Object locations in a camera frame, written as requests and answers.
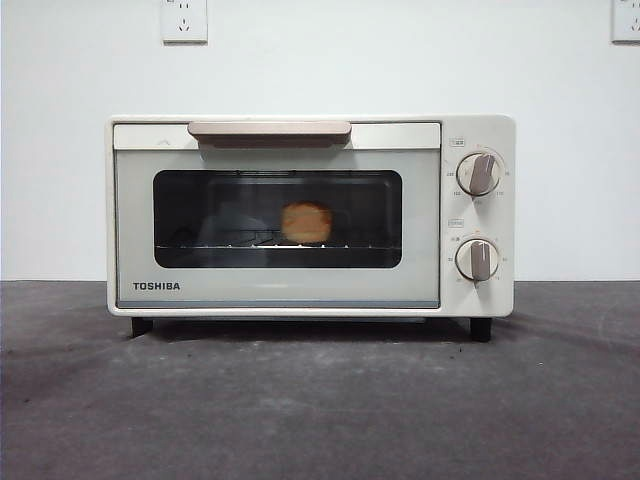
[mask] oven door handle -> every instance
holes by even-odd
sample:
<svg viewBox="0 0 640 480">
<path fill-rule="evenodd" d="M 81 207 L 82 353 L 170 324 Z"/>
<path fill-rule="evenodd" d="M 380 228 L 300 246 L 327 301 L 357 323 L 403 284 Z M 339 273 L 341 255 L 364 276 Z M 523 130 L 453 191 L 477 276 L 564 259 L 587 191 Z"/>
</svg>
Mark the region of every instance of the oven door handle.
<svg viewBox="0 0 640 480">
<path fill-rule="evenodd" d="M 328 148 L 351 138 L 349 122 L 191 122 L 187 130 L 216 148 Z"/>
</svg>

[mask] toaster oven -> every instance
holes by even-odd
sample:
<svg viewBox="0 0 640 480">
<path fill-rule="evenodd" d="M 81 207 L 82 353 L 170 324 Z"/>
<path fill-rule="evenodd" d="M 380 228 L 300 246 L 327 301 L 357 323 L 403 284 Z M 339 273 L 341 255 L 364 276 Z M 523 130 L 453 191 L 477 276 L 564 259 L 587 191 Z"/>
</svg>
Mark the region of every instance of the toaster oven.
<svg viewBox="0 0 640 480">
<path fill-rule="evenodd" d="M 470 317 L 513 307 L 513 121 L 119 116 L 108 308 L 132 317 Z"/>
</svg>

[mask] control knob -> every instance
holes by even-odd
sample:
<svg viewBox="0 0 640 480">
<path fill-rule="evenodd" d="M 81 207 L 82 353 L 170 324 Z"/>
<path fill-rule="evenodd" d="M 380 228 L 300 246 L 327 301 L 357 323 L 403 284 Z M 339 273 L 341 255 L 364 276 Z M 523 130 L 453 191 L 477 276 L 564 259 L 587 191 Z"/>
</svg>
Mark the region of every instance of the control knob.
<svg viewBox="0 0 640 480">
<path fill-rule="evenodd" d="M 484 282 L 498 270 L 498 250 L 487 240 L 468 240 L 456 252 L 456 266 L 468 280 Z"/>
<path fill-rule="evenodd" d="M 473 153 L 460 162 L 456 176 L 462 190 L 479 197 L 496 188 L 500 181 L 500 168 L 495 155 Z"/>
</svg>

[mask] glass window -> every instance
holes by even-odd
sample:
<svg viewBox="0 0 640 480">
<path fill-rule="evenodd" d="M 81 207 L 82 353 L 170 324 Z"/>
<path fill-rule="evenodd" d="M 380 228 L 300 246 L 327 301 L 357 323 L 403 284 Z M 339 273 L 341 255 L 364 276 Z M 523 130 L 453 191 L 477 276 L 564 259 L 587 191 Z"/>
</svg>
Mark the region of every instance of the glass window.
<svg viewBox="0 0 640 480">
<path fill-rule="evenodd" d="M 402 256 L 390 170 L 165 170 L 153 209 L 165 268 L 392 268 Z"/>
</svg>

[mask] electrical outlet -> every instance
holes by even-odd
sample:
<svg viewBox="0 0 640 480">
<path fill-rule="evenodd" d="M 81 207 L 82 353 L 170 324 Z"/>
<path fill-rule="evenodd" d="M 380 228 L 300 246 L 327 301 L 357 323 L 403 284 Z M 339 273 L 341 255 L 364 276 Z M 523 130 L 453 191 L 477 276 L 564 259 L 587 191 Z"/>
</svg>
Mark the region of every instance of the electrical outlet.
<svg viewBox="0 0 640 480">
<path fill-rule="evenodd" d="M 207 43 L 207 0 L 161 2 L 164 43 Z"/>
<path fill-rule="evenodd" d="M 640 0 L 613 1 L 614 43 L 640 43 Z"/>
</svg>

